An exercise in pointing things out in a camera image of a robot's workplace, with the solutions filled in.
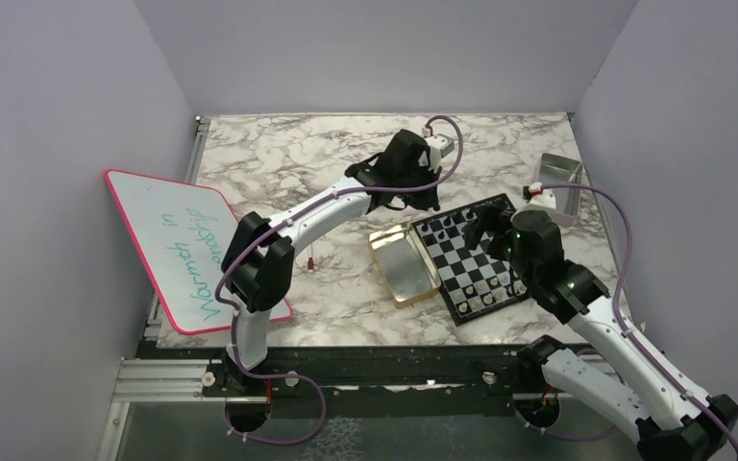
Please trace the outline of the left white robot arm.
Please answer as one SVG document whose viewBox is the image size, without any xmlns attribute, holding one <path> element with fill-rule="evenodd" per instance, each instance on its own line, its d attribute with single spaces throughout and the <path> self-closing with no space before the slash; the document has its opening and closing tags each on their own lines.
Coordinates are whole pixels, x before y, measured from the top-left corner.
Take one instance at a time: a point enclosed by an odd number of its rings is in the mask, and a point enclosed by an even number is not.
<svg viewBox="0 0 738 461">
<path fill-rule="evenodd" d="M 462 156 L 460 136 L 400 130 L 385 149 L 350 165 L 335 184 L 287 211 L 265 218 L 250 212 L 238 221 L 221 263 L 215 299 L 233 309 L 226 350 L 233 362 L 227 380 L 240 394 L 263 382 L 271 310 L 287 294 L 294 261 L 314 241 L 337 227 L 400 199 L 407 207 L 437 210 L 437 186 L 448 178 L 441 162 Z"/>
</svg>

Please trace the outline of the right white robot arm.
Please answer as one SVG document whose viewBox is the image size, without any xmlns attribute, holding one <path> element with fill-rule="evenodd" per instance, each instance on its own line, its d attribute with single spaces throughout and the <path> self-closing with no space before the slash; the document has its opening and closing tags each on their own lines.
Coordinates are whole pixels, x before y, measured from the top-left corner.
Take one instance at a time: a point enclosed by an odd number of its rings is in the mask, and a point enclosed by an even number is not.
<svg viewBox="0 0 738 461">
<path fill-rule="evenodd" d="M 616 372 L 610 377 L 544 335 L 518 353 L 518 382 L 560 389 L 618 427 L 645 460 L 707 460 L 729 442 L 738 405 L 708 394 L 613 307 L 616 297 L 585 266 L 567 259 L 559 226 L 543 210 L 484 206 L 463 230 L 476 248 L 507 262 L 528 294 L 584 338 Z"/>
</svg>

